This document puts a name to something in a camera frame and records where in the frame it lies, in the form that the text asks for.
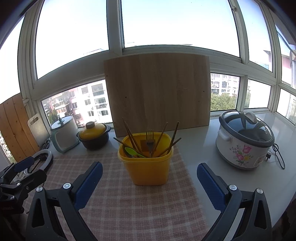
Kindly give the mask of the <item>green plastic spoon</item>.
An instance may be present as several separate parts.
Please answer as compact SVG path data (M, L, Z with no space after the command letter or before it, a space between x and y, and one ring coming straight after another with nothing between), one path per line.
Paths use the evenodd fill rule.
M125 151L126 151L129 155L131 155L131 156L133 156L133 157L145 158L144 155L138 153L138 152L137 152L136 150L134 150L133 148L125 147Z

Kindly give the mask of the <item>wooden chopstick red tip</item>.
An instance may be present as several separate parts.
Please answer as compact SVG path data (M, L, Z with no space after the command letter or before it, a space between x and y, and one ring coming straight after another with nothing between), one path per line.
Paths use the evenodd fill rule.
M122 144L124 147L128 147L134 150L134 148L132 148L131 146L127 145L126 143L120 141L119 139L117 139L116 137L113 137L114 140L116 140L117 142L119 142L120 144Z
M160 156L162 156L163 154L165 154L166 152L170 152L171 151L171 149L172 149L172 147L175 145L175 144L177 144L180 140L181 140L182 138L178 138L175 142L173 142L169 147L167 147L164 151L162 151L159 155L158 155L158 157L160 157Z
M177 124L176 124L175 130L174 130L174 133L173 133L173 136L171 138L171 142L170 142L170 145L169 145L169 148L168 148L166 154L168 154L171 151L171 147L173 146L175 136L176 136L176 133L177 133L177 130L178 130L179 123L180 122L178 121Z
M128 127L126 121L125 121L125 119L122 118L122 120L123 120L123 123L124 123L124 125L125 125L126 130L127 130L127 133L128 133L128 135L129 135L129 138L130 138L130 141L131 141L131 143L132 143L132 146L134 147L135 150L138 150L139 152L141 152L141 150L140 150L140 148L139 148L139 145L138 145L138 143L136 142L136 140L134 139L133 134L132 134L132 132L130 131L130 129L129 129L129 127Z
M155 144L153 150L152 150L151 157L153 157L153 155L154 155L154 153L155 153L155 151L156 151L156 149L157 149L157 147L158 147L158 144L159 144L159 142L160 142L160 140L161 140L161 138L162 138L162 136L163 136L163 133L164 133L164 131L165 131L165 129L166 129L167 124L168 124L168 122L166 122L166 124L165 124L165 126L164 126L164 128L163 128L163 130L162 130L162 132L161 132L161 134L160 134L160 136L159 136L159 138L158 138L158 140L157 140L157 142L156 142L156 144Z
M124 119L123 119L123 123L124 123L124 125L125 125L126 131L127 131L127 134L128 134L128 136L129 136L129 139L130 139L130 142L131 142L133 148L137 151L137 147L136 147L136 144L135 144L135 142L134 142L134 140L133 140L133 137L132 137L132 134L131 134L131 132L130 132L130 129L129 129L129 127L127 126L127 123L125 122Z

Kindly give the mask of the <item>metal fork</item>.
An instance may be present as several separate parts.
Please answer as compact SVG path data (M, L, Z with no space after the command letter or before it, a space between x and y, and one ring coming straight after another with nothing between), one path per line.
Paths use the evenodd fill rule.
M152 130L146 131L146 144L148 151L151 154L154 148L154 132Z

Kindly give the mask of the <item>pine plank board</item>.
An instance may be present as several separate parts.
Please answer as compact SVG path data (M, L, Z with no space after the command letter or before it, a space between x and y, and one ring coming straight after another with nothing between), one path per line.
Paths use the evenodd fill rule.
M1 134L16 162L40 150L28 126L28 120L20 93L1 103Z

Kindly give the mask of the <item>pink plaid table cloth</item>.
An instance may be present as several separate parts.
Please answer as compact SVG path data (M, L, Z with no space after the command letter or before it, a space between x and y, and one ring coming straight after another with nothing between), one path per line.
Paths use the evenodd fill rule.
M103 175L80 214L98 240L201 240L208 232L203 206L182 156L174 149L166 184L135 185L116 153L62 155L44 187L73 182L99 161Z

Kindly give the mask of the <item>black pot yellow lid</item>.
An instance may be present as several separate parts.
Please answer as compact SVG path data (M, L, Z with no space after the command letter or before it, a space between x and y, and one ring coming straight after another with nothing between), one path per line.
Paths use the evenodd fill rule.
M90 121L85 128L79 131L76 136L88 150L94 151L104 147L109 140L111 127L104 123Z

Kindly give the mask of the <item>floral white slow cooker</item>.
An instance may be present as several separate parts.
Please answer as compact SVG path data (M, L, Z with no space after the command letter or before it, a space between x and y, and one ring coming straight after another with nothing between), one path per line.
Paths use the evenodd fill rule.
M274 134L253 112L230 110L219 116L219 123L216 147L230 165L252 170L266 160Z

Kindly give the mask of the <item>yellow plastic utensil container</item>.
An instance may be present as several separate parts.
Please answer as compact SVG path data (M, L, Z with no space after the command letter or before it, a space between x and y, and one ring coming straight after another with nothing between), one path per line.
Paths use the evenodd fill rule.
M152 156L147 148L145 133L134 133L133 137L140 146L144 157L128 157L123 145L120 145L117 153L133 183L140 186L165 184L168 180L170 162L174 153L173 148L169 152L167 150L171 137L166 133L155 132L154 139L157 141L161 137L161 140Z

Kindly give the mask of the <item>large light wooden board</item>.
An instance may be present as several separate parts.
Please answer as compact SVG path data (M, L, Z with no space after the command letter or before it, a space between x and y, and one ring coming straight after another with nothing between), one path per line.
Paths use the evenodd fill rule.
M150 53L104 62L104 74L115 134L147 129L168 131L209 125L209 57Z

